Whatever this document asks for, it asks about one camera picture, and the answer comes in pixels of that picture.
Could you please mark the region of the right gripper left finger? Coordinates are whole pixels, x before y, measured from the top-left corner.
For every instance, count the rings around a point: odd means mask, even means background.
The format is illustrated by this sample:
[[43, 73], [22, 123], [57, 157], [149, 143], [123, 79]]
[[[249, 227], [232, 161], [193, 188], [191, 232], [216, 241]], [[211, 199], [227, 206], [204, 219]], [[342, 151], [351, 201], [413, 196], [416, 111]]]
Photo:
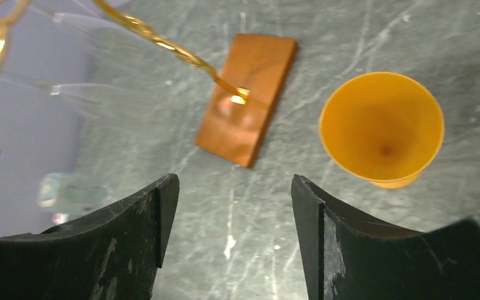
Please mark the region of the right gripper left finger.
[[151, 299], [179, 190], [167, 174], [42, 233], [0, 237], [0, 299]]

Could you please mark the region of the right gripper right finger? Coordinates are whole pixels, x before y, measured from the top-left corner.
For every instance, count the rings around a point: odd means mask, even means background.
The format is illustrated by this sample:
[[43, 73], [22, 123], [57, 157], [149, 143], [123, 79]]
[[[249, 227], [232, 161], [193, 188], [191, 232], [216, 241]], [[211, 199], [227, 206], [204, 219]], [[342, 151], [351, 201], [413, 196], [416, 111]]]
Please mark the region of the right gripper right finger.
[[301, 175], [291, 199], [309, 299], [480, 299], [480, 215], [413, 231]]

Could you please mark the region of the orange plastic goblet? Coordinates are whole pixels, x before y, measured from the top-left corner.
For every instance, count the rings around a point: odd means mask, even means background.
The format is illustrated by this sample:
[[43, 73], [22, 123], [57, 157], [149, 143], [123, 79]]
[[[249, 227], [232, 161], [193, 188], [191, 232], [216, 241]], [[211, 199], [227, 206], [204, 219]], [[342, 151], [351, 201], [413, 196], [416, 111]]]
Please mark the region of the orange plastic goblet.
[[370, 72], [338, 87], [319, 117], [319, 137], [348, 173], [385, 189], [413, 183], [441, 149], [443, 110], [416, 80]]

